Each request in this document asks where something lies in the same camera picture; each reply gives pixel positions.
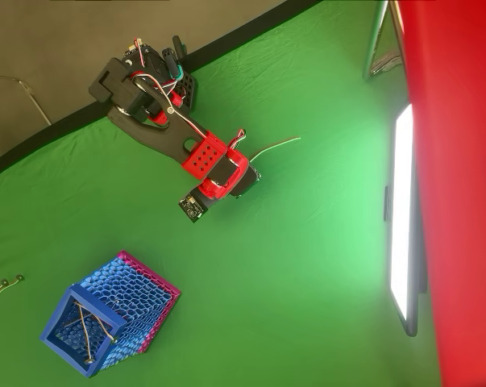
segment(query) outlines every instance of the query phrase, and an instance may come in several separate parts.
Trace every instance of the light panel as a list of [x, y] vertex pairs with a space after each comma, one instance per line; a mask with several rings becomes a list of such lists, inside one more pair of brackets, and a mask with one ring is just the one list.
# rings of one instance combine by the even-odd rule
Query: light panel
[[408, 318], [409, 224], [411, 175], [413, 173], [413, 109], [409, 105], [397, 119], [393, 170], [393, 224], [391, 244], [391, 290]]

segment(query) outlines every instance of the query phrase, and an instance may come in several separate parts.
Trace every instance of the mounting hole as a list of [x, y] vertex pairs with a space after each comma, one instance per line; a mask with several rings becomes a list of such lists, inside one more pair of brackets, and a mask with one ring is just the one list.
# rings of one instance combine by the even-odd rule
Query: mounting hole
[[191, 153], [194, 149], [194, 147], [196, 147], [197, 145], [197, 142], [194, 141], [194, 139], [187, 139], [185, 142], [184, 142], [184, 148], [187, 152]]

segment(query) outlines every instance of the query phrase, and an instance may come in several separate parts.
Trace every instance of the hexagonal mesh box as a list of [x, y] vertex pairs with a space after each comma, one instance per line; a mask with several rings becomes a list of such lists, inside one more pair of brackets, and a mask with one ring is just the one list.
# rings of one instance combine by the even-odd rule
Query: hexagonal mesh box
[[180, 295], [127, 252], [61, 298], [40, 339], [86, 377], [144, 352]]

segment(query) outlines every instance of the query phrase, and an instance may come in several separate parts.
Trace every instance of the green backdrop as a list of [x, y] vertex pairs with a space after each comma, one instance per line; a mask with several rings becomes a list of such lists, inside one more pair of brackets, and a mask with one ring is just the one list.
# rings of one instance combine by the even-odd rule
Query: green backdrop
[[[240, 127], [262, 181], [196, 224], [195, 180], [102, 119], [0, 175], [0, 385], [433, 386], [428, 296], [408, 338], [382, 221], [403, 70], [361, 78], [375, 4], [321, 2], [196, 71], [193, 117]], [[394, 44], [390, 30], [381, 45]], [[38, 337], [64, 289], [121, 249], [182, 290], [148, 352], [86, 380]]]

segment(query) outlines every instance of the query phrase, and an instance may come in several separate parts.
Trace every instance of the blue honeycomb pattern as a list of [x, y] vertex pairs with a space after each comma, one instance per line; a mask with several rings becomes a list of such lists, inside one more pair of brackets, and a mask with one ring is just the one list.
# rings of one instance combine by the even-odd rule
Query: blue honeycomb pattern
[[[83, 320], [87, 327], [87, 333], [89, 334], [90, 354], [94, 358], [96, 351], [99, 349], [99, 346], [102, 344], [106, 335], [94, 316], [85, 309], [83, 309], [82, 312], [84, 316]], [[111, 326], [106, 322], [103, 322], [103, 325], [107, 330], [111, 329]], [[80, 312], [76, 304], [71, 307], [71, 310], [61, 325], [55, 329], [55, 336], [69, 345], [85, 359], [89, 357], [85, 342], [85, 332], [83, 331]]]
[[[114, 258], [98, 271], [84, 278], [80, 285], [128, 322], [103, 362], [102, 369], [117, 364], [120, 360], [137, 353], [162, 310], [171, 299], [170, 293], [159, 288], [142, 273], [138, 273], [119, 258]], [[98, 322], [94, 321], [93, 316], [87, 319], [90, 320], [91, 332], [96, 339], [95, 343], [98, 343], [94, 347], [97, 350], [106, 335]], [[79, 324], [81, 324], [80, 320], [78, 320], [78, 329], [75, 332], [81, 331], [83, 334], [83, 329]], [[105, 325], [105, 328], [110, 331], [110, 327], [107, 325]], [[78, 351], [83, 353], [80, 343], [81, 341], [78, 340], [75, 345], [78, 346]], [[84, 346], [83, 349], [86, 358], [86, 347]]]

